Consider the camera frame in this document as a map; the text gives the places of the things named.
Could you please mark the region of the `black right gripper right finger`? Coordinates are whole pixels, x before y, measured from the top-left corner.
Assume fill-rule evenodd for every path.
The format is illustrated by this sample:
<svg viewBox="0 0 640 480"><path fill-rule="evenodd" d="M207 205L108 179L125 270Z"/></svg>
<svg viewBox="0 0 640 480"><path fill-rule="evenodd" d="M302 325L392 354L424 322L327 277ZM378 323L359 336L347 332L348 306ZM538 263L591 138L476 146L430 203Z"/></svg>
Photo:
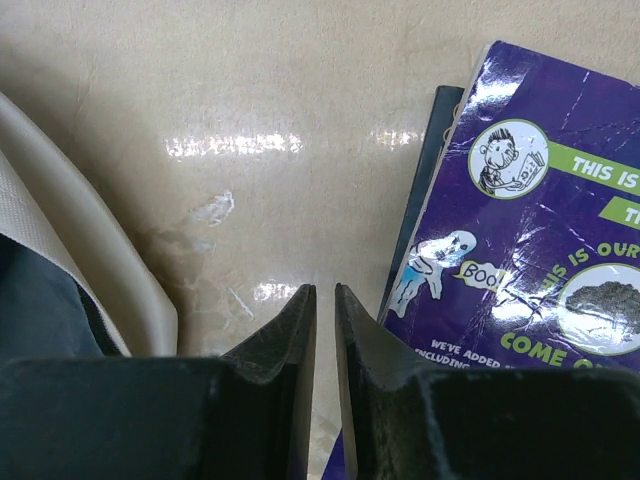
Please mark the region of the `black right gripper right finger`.
<svg viewBox="0 0 640 480"><path fill-rule="evenodd" d="M639 378L624 370L449 369L335 288L350 479L635 479Z"/></svg>

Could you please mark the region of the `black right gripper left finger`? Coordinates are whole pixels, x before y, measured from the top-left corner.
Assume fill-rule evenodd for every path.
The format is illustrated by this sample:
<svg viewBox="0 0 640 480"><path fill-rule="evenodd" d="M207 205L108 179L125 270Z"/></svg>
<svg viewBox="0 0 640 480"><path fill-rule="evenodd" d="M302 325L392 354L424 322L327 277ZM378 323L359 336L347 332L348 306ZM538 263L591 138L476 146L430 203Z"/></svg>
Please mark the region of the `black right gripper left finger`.
<svg viewBox="0 0 640 480"><path fill-rule="evenodd" d="M1 366L5 479L303 479L316 289L220 357Z"/></svg>

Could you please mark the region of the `purple paperback book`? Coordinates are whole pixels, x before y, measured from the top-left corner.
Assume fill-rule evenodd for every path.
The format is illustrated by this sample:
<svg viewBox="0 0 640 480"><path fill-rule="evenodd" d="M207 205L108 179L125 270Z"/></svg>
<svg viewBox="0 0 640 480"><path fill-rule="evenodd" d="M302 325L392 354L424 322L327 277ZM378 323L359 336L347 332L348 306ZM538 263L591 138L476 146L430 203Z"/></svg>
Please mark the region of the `purple paperback book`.
<svg viewBox="0 0 640 480"><path fill-rule="evenodd" d="M442 368L639 378L638 87L490 44L372 318Z"/></svg>

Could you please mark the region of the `beige canvas backpack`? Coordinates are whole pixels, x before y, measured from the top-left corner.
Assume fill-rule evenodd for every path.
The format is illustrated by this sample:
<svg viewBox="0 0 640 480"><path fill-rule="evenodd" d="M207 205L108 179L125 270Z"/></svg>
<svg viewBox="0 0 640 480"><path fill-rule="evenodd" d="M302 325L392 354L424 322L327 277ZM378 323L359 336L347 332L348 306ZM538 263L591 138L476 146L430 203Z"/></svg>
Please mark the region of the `beige canvas backpack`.
<svg viewBox="0 0 640 480"><path fill-rule="evenodd" d="M164 357L178 316L96 190L1 99L1 358Z"/></svg>

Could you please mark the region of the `dark blue bottom book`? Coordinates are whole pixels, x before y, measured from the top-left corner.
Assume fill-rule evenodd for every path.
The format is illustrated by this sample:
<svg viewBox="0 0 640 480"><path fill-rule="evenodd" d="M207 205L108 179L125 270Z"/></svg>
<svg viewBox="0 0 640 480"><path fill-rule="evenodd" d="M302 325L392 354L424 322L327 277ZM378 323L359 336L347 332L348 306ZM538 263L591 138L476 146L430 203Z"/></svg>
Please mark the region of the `dark blue bottom book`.
<svg viewBox="0 0 640 480"><path fill-rule="evenodd" d="M445 144L446 131L453 124L454 110L459 105L463 93L463 88L449 85L440 85L435 90L431 114L423 136L420 155L380 303L379 321L384 317L385 306L391 296L394 281L401 268L405 252L418 222L440 151Z"/></svg>

